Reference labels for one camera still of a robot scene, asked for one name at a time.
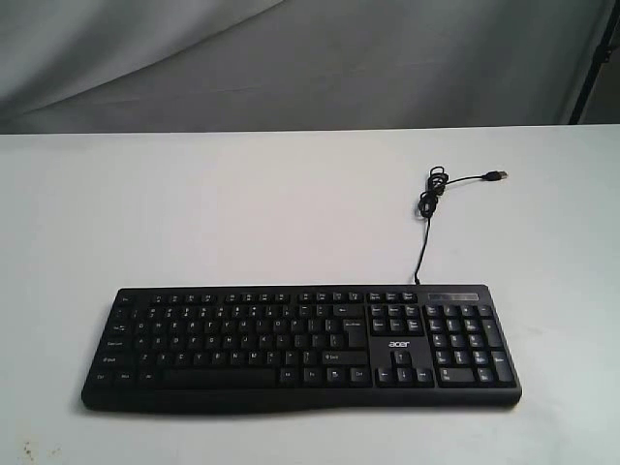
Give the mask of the black tripod stand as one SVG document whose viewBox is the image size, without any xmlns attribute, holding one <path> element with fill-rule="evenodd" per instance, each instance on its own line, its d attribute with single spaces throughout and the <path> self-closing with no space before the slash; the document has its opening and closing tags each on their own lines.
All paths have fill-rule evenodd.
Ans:
<svg viewBox="0 0 620 465">
<path fill-rule="evenodd" d="M 609 62 L 612 53 L 619 48 L 612 39 L 619 24 L 619 2 L 614 1 L 610 13 L 607 15 L 604 31 L 597 46 L 592 52 L 590 66 L 574 102 L 573 111 L 569 118 L 569 125 L 577 125 L 583 116 L 584 110 L 598 79 L 601 67 Z"/>
</svg>

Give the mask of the black Acer keyboard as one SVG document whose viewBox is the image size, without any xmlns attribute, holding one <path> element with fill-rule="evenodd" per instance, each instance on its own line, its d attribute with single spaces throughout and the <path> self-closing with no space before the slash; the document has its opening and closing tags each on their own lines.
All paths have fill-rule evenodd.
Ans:
<svg viewBox="0 0 620 465">
<path fill-rule="evenodd" d="M 484 285 L 125 288 L 81 391 L 93 411 L 511 407 Z"/>
</svg>

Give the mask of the grey fabric backdrop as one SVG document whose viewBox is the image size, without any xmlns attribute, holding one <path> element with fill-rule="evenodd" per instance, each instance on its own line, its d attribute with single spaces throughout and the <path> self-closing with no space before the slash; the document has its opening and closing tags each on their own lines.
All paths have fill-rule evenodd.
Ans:
<svg viewBox="0 0 620 465">
<path fill-rule="evenodd" d="M 5 1 L 5 134 L 566 123 L 609 1 Z"/>
</svg>

